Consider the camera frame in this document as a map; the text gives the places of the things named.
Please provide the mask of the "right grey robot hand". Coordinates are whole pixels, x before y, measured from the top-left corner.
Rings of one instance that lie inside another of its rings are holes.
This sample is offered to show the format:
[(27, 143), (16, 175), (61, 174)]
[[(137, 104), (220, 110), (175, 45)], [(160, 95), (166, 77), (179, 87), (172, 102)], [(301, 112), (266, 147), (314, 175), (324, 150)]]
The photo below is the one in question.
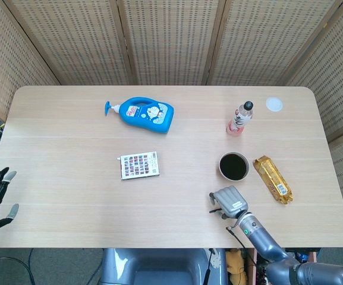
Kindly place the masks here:
[(211, 192), (209, 198), (212, 205), (218, 204), (219, 208), (210, 211), (218, 213), (221, 219), (239, 219), (248, 212), (248, 204), (238, 189), (231, 185), (216, 192)]

